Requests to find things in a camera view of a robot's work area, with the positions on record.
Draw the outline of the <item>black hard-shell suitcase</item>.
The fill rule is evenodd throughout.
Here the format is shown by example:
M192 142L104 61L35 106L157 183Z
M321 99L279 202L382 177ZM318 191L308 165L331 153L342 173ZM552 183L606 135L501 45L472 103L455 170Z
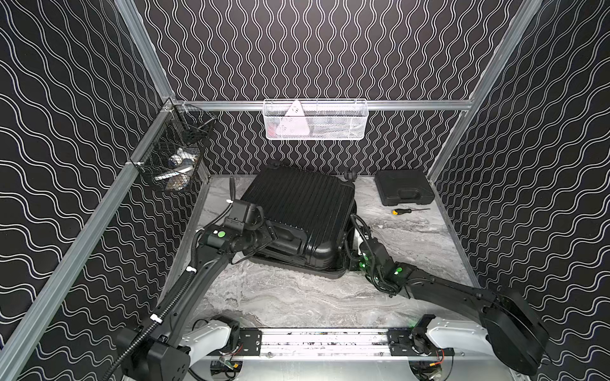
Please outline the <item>black hard-shell suitcase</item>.
M339 279L349 268L355 186L336 176L287 166L264 168L242 201L261 206L278 239L249 258L258 264Z

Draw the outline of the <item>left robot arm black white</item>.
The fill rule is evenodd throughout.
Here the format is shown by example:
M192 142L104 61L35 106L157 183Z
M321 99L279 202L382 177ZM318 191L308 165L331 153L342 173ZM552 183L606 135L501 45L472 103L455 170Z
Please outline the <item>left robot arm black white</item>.
M118 356L104 380L116 371L136 380L182 380L197 362L195 346L183 339L196 303L237 253L247 257L277 239L262 206L235 200L222 215L221 225L211 222L195 233L189 265L141 327L119 332Z

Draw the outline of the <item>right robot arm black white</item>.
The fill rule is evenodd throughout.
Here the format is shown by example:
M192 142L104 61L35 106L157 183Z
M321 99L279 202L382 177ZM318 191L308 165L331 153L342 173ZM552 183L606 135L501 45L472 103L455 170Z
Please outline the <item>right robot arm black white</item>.
M432 303L470 319L487 331L485 340L500 362L526 376L537 373L550 335L519 292L469 287L395 262L374 237L359 246L347 241L346 255L350 267L363 271L379 292Z

